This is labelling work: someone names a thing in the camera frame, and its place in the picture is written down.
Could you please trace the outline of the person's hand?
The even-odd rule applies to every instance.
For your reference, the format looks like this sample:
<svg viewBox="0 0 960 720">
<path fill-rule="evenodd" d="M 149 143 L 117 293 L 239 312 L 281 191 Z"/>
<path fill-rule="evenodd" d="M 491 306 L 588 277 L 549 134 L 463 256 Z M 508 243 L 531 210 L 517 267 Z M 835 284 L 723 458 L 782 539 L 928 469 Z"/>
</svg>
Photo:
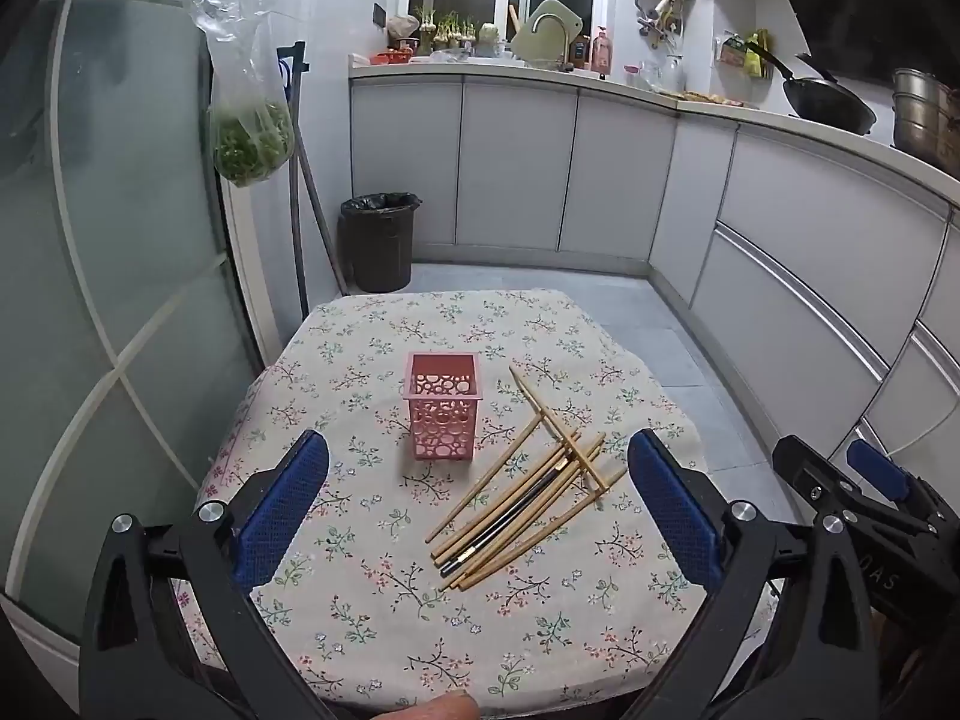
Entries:
<svg viewBox="0 0 960 720">
<path fill-rule="evenodd" d="M 373 720 L 478 720 L 480 707 L 467 692 L 446 692 L 425 704 L 405 707 L 395 712 L 380 713 Z"/>
</svg>

